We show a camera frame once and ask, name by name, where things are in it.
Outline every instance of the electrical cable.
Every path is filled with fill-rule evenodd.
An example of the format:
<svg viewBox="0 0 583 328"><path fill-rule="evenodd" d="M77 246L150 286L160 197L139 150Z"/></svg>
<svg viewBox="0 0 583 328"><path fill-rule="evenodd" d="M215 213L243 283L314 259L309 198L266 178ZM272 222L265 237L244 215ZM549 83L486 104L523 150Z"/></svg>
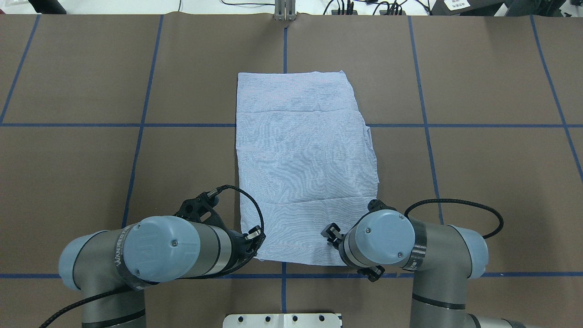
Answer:
<svg viewBox="0 0 583 328"><path fill-rule="evenodd" d="M225 5L229 5L229 6L246 6L246 5L255 5L255 6L275 6L275 4L258 4L255 2L242 2L242 3L237 3L237 4L231 4L229 2L225 2L224 0L220 0L223 4Z"/></svg>
<svg viewBox="0 0 583 328"><path fill-rule="evenodd" d="M249 257L247 257L245 260L243 260L243 262L241 262L241 264L239 264L237 267L234 267L234 268L231 268L231 269L228 269L226 271L222 271L222 272L219 272L216 274L209 274L209 275L204 275L201 277L191 277L191 278L183 278L183 279L210 279L210 278L216 278L216 277L220 277L222 275L227 275L227 274L233 273L233 272L239 270L240 268L242 268L243 266L245 266L247 263L249 263L249 261L251 261L251 259L253 257L255 257L257 255L257 250L261 247L261 244L263 243L263 240L265 239L265 222L263 219L263 214L261 213L261 209L259 208L259 205L255 201L255 199L253 199L253 197L251 197L251 195L249 195L244 190L242 190L238 187L232 186L230 184L225 184L224 186L218 187L216 189L217 194L220 194L223 190L226 190L226 189L233 189L235 191L238 191L239 193L245 195L245 197L249 198L249 200L253 203L253 205L255 206L255 209L257 210L257 214L259 215L259 222L261 224L260 227L261 227L262 239L260 239L259 245L257 246L257 249L253 252L253 254L250 255ZM104 298L104 297L108 297L108 296L112 296L112 295L116 295L116 294L121 294L123 292L128 292L128 291L132 291L132 288L130 288L129 286L126 285L126 286L123 286L121 288L114 289L112 291L104 292L104 293L101 293L101 294L98 294L95 296L91 296L91 297L82 299L79 302L75 302L75 303L68 305L68 306L60 309L59 311L57 311L55 314L53 314L51 317L49 317L43 324L41 324L39 328L48 327L48 325L51 324L53 321L55 321L58 317L60 317L64 313L69 312L72 309L78 308L79 306L82 306L82 305L87 304L89 302L96 301L96 300Z"/></svg>
<svg viewBox="0 0 583 328"><path fill-rule="evenodd" d="M487 235L483 235L482 238L484 238L484 239L488 239L490 237L496 236L500 231L502 231L502 228L504 227L504 219L502 218L502 215L500 215L500 213L498 213L498 211L496 211L494 208L480 204L480 203L474 203L473 201L460 200L460 199L454 199L454 198L433 198L433 199L418 201L415 204L409 206L409 208L407 208L405 210L405 213L403 213L403 215L408 218L409 212L411 212L411 210L413 210L414 208L421 206L421 205L434 204L434 203L437 203L437 204L446 204L446 203L462 204L462 205L467 205L467 206L472 206L472 207L478 207L478 208L481 208L483 210L486 210L486 211L494 214L496 216L496 218L498 218L498 227L496 227L496 229L494 229L494 231L488 233Z"/></svg>
<svg viewBox="0 0 583 328"><path fill-rule="evenodd" d="M429 8L431 3L429 2L429 0L427 0L427 6L424 3L422 3L421 0L415 0L415 2L420 4L423 7L423 9L425 9L425 11L427 12L427 16L431 16L431 8Z"/></svg>
<svg viewBox="0 0 583 328"><path fill-rule="evenodd" d="M387 5L387 11L389 11L389 8L391 7L391 4L389 4L389 2L388 2L388 1L381 1L381 2L379 2L379 3L378 3L377 7L376 7L376 8L374 8L374 11L373 11L373 16L374 16L374 14L376 14L376 13L377 13L377 9L378 9L378 7L380 7L380 6L381 6L381 5L383 5L383 4L384 4L384 5Z"/></svg>
<svg viewBox="0 0 583 328"><path fill-rule="evenodd" d="M108 296L112 296L112 295L116 295L116 294L121 294L121 293L129 292L129 291L132 291L132 288L130 288L129 286L123 286L121 288L114 289L112 291L108 291L105 293L97 294L95 296L91 296L91 297L82 299L79 302L75 302L75 303L68 305L68 306L60 309L59 311L55 312L55 314L53 314L50 318L48 318L45 322L43 322L43 324L41 324L39 328L48 327L48 325L51 324L53 321L55 321L58 317L62 316L63 314L69 312L72 309L80 307L81 305L96 301L96 300L104 298L104 297L108 297Z"/></svg>
<svg viewBox="0 0 583 328"><path fill-rule="evenodd" d="M324 9L324 13L322 15L326 15L326 12L328 11L328 7L330 7L330 5L334 2L334 0L330 0L330 2L328 2L328 5L326 6L326 9Z"/></svg>
<svg viewBox="0 0 583 328"><path fill-rule="evenodd" d="M245 197L249 198L249 200L255 206L255 209L257 210L257 214L259 215L259 222L260 222L260 227L261 227L261 235L263 235L262 238L265 239L265 223L264 223L264 220L263 220L263 214L261 213L261 209L259 208L259 205L255 201L255 199L253 199L253 197L251 197L251 195L249 195L243 189L240 189L238 187L232 186L230 184L225 184L224 186L218 187L216 189L217 190L217 194L220 194L225 189L233 189L233 190L238 191L239 193L243 194ZM263 244L263 240L260 240L259 241L259 246L257 247L257 250L261 247L261 244ZM221 272L218 272L218 273L215 273L215 274L202 275L202 276L199 276L199 277L187 277L187 278L180 278L180 279L201 280L201 279L211 279L211 278L216 278L216 277L221 277L223 275L231 274L231 273L239 270L240 268L244 267L247 263L249 263L249 261L251 261L251 259L257 255L257 250L255 250L252 255L250 255L249 257L247 257L245 260L243 260L243 262L241 262L241 264L239 264L236 267L233 267L233 268L230 268L228 270L221 271Z"/></svg>

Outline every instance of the cloth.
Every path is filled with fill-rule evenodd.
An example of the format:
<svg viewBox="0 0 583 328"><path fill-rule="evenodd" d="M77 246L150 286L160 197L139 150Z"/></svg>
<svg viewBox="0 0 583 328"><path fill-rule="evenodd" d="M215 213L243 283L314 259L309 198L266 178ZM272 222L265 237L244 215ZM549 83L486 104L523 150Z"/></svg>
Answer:
<svg viewBox="0 0 583 328"><path fill-rule="evenodd" d="M239 185L259 204L266 239L260 260L343 266L321 231L347 232L377 196L370 129L344 72L240 73ZM259 222L241 197L241 227Z"/></svg>

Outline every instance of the blue grid line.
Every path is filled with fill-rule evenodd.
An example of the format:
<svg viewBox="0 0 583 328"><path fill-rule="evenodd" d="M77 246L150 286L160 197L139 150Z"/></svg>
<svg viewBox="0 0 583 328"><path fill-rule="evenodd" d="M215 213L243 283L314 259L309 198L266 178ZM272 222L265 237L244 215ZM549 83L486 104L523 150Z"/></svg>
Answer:
<svg viewBox="0 0 583 328"><path fill-rule="evenodd" d="M152 67L150 68L150 77L147 82L146 98L144 100L144 109L142 112L142 121L140 123L140 131L138 132L138 142L136 143L136 152L134 153L134 162L132 163L132 172L129 176L128 195L125 199L124 218L121 222L121 228L124 228L128 223L129 201L132 197L134 189L134 180L136 178L136 166L138 164L138 155L142 145L142 135L144 132L144 125L146 123L147 106L150 100L150 91L152 90L152 80L154 79L154 69L156 67L156 57L158 55L158 46L160 45L160 35L162 33L162 23L164 22L164 15L160 15L160 23L158 24L158 34L156 36L156 45L154 46L154 55L152 56Z"/></svg>
<svg viewBox="0 0 583 328"><path fill-rule="evenodd" d="M195 127L195 128L234 128L235 123L145 123L144 127Z"/></svg>
<svg viewBox="0 0 583 328"><path fill-rule="evenodd" d="M287 263L282 262L282 313L287 313Z"/></svg>
<svg viewBox="0 0 583 328"><path fill-rule="evenodd" d="M2 123L0 127L194 127L236 128L235 123ZM562 124L450 124L450 123L370 123L371 128L564 128ZM583 124L567 124L569 128L583 128Z"/></svg>
<svg viewBox="0 0 583 328"><path fill-rule="evenodd" d="M283 29L283 73L287 74L287 27ZM287 263L282 262L282 313L287 313Z"/></svg>
<svg viewBox="0 0 583 328"><path fill-rule="evenodd" d="M139 127L139 123L2 123L3 127Z"/></svg>
<svg viewBox="0 0 583 328"><path fill-rule="evenodd" d="M419 89L419 100L421 101L421 113L423 114L423 125L425 128L425 139L427 140L427 151L429 152L429 164L431 165L431 176L433 178L433 190L435 191L436 198L440 198L439 187L437 185L437 174L435 161L433 161L433 149L431 148L431 138L429 136L429 124L427 122L427 112L425 111L425 98L423 97L423 88L421 87L421 73L419 71L419 62L417 60L417 49L415 47L415 36L413 35L413 20L411 16L407 16L409 21L409 35L411 37L411 48L413 50L413 62L415 64L415 74L417 75L417 87ZM439 208L439 221L443 224L443 211L441 210L441 204L438 203Z"/></svg>
<svg viewBox="0 0 583 328"><path fill-rule="evenodd" d="M412 273L389 273L383 274L383 278L413 278ZM528 278L528 277L583 277L583 271L558 271L558 272L486 272L482 278ZM60 279L58 274L43 273L2 273L0 279ZM247 273L229 274L217 279L283 279L279 273ZM286 274L286 279L366 279L365 276L356 273L335 274L335 273L293 273Z"/></svg>
<svg viewBox="0 0 583 328"><path fill-rule="evenodd" d="M539 33L536 31L535 17L533 15L531 15L531 25L532 33L535 36L536 47L539 49L540 61L542 62L543 68L545 69L547 80L549 80L549 86L551 92L553 93L554 103L557 105L557 110L559 111L559 116L561 117L563 128L565 129L565 135L567 136L567 140L569 141L569 147L571 147L571 152L573 153L573 159L575 160L577 170L579 170L579 177L583 182L583 169L581 169L581 162L579 162L579 157L577 156L577 152L575 151L575 145L573 144L573 140L571 139L571 134L569 133L569 128L567 127L567 121L565 121L565 115L563 114L563 109L561 108L561 104L559 103L559 97L557 96L557 92L554 89L554 84L552 78L550 77L549 68L546 65L545 55L543 55L543 50L542 47L540 46Z"/></svg>
<svg viewBox="0 0 583 328"><path fill-rule="evenodd" d="M287 73L287 27L283 29L283 73Z"/></svg>
<svg viewBox="0 0 583 328"><path fill-rule="evenodd" d="M2 122L4 121L4 117L6 116L6 111L8 110L8 105L10 104L12 93L14 92L14 88L16 87L16 81L18 81L18 76L20 76L20 71L22 70L22 66L24 65L24 59L26 59L26 54L28 54L29 52L30 44L33 42L34 32L36 32L39 20L40 15L37 15L36 20L34 21L33 29L30 31L29 40L26 43L26 47L24 48L24 52L22 53L22 57L20 58L20 63L18 64L18 68L16 69L16 74L14 74L14 79L12 80L12 85L10 86L10 90L8 91L8 96L6 97L6 102L4 103L2 114L0 114L0 124L2 124Z"/></svg>

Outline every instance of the striped cloth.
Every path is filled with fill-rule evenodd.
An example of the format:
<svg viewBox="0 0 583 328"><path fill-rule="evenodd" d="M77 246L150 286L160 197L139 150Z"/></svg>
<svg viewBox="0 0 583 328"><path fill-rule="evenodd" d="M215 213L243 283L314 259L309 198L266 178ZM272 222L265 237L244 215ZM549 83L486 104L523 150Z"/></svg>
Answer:
<svg viewBox="0 0 583 328"><path fill-rule="evenodd" d="M377 196L377 158L344 72L240 73L239 185L258 202L267 238L260 260L342 266L320 232L347 232ZM241 197L241 227L259 222Z"/></svg>

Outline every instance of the black band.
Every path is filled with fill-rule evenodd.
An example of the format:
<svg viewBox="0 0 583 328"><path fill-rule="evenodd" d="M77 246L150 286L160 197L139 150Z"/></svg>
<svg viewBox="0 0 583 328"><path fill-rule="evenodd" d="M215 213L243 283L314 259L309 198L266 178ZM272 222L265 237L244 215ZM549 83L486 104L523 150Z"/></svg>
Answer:
<svg viewBox="0 0 583 328"><path fill-rule="evenodd" d="M476 325L476 328L482 328L482 325L480 325L480 321L476 318L475 315L468 313L468 315L472 318L472 320L474 320L474 324Z"/></svg>
<svg viewBox="0 0 583 328"><path fill-rule="evenodd" d="M83 322L81 324L81 328L105 328L105 327L111 327L111 326L115 326L117 324L122 324L122 323L126 323L128 321L132 321L135 320L137 318L143 317L146 315L146 309L142 309L140 311L137 311L134 314L131 315L127 315L127 316L123 316L123 317L119 317L116 319L110 319L110 320L105 320L105 321L99 321L99 322Z"/></svg>
<svg viewBox="0 0 583 328"><path fill-rule="evenodd" d="M217 237L217 245L219 245L219 251L217 252L217 258L215 259L215 262L213 263L213 265L211 265L210 268L205 273L203 273L202 275L205 275L205 274L209 273L211 270L213 270L215 268L215 265L217 265L217 262L219 261L220 252L221 252L221 244L220 244L219 235L217 234L217 232L211 226L209 226L209 228L210 228L210 230L212 230L212 232L215 233L215 237Z"/></svg>
<svg viewBox="0 0 583 328"><path fill-rule="evenodd" d="M507 319L502 319L502 320L508 322L510 324L510 326L512 326L512 328L526 328L526 326L522 322L512 321L512 320L507 320Z"/></svg>
<svg viewBox="0 0 583 328"><path fill-rule="evenodd" d="M423 264L423 259L425 258L425 253L427 251L427 231L425 229L425 224L422 221L409 218L409 222L411 222L413 231L415 231L415 245L411 251L409 261L407 261L407 264L405 264L402 269L407 271L417 271L421 264Z"/></svg>
<svg viewBox="0 0 583 328"><path fill-rule="evenodd" d="M148 283L144 280L133 275L129 272L128 267L125 265L124 260L124 243L125 239L128 237L130 230L132 229L132 225L126 226L122 229L120 236L117 239L117 243L115 244L115 256L114 256L114 264L115 268L117 269L117 273L120 277L125 281L128 286L130 286L135 291L141 291L146 289L147 287L151 287L152 285L156 285L156 283Z"/></svg>
<svg viewBox="0 0 583 328"><path fill-rule="evenodd" d="M435 299L425 298L425 297L419 296L415 293L413 293L413 299L415 301L423 302L425 304L429 304L429 305L433 305L433 306L439 306L440 308L446 308L449 310L465 310L466 309L465 304L455 304L455 303L436 301Z"/></svg>

